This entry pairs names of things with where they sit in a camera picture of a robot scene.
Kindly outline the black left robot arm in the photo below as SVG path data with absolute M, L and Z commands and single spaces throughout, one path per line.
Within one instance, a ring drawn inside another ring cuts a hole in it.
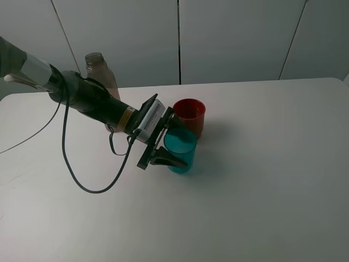
M 61 102 L 83 115 L 117 129 L 147 145 L 137 166 L 149 164 L 186 168 L 188 164 L 158 143 L 166 130 L 181 127 L 174 110 L 156 96 L 136 109 L 109 94 L 94 79 L 84 79 L 74 71 L 56 71 L 48 64 L 1 39 L 1 77 L 45 90 L 53 101 Z

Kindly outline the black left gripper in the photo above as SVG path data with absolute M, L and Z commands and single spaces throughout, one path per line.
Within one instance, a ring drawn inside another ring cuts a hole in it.
M 139 110 L 131 106 L 128 107 L 128 134 L 133 136 L 134 140 L 137 140 L 136 138 L 140 133 L 140 130 L 137 129 L 137 127 L 150 109 L 150 106 L 157 99 L 157 96 L 158 95 L 155 94 L 150 97 L 142 104 Z M 165 111 L 151 137 L 145 143 L 142 142 L 146 144 L 146 149 L 137 164 L 139 168 L 144 170 L 150 164 L 173 166 L 176 168 L 186 168 L 188 166 L 187 162 L 174 156 L 164 147 L 159 146 L 160 139 L 162 138 L 165 130 L 172 130 L 176 128 L 186 128 L 186 126 L 177 115 L 172 115 L 172 111 L 165 108 Z

